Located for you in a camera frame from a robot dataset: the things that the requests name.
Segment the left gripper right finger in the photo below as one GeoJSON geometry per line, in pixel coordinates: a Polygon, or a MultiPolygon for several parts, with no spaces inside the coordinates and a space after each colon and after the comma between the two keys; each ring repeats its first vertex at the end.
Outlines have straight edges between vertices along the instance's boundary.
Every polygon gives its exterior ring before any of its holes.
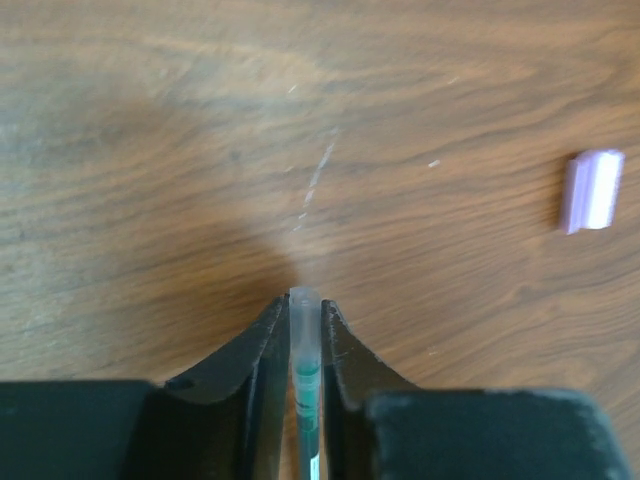
{"type": "Polygon", "coordinates": [[[321,307],[331,479],[630,479],[612,424],[581,391],[423,389],[321,307]]]}

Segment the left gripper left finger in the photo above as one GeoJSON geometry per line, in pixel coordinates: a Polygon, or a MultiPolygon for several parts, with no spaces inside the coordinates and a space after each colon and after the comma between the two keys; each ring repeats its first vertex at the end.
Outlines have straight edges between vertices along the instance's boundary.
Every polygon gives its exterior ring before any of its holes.
{"type": "Polygon", "coordinates": [[[5,479],[274,479],[289,366],[289,299],[163,385],[8,381],[5,479]]]}

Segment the green gel pen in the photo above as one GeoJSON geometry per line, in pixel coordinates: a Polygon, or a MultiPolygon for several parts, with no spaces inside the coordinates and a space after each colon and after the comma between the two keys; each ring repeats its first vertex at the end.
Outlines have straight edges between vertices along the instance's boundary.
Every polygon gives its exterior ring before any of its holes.
{"type": "Polygon", "coordinates": [[[319,365],[302,363],[293,370],[300,479],[320,479],[321,379],[319,365]]]}

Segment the clear pen cap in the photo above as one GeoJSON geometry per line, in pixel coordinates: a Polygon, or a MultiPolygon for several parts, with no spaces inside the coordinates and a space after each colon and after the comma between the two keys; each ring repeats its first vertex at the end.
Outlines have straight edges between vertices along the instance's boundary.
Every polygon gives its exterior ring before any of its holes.
{"type": "Polygon", "coordinates": [[[321,297],[309,287],[289,291],[292,379],[299,402],[320,387],[321,297]]]}

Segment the purple highlighter cap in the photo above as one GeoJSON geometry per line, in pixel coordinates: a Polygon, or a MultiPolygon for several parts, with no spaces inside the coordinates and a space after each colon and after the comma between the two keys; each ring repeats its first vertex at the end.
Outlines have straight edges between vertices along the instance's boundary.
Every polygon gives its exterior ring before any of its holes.
{"type": "Polygon", "coordinates": [[[588,150],[567,164],[560,229],[567,235],[612,225],[625,155],[619,150],[588,150]]]}

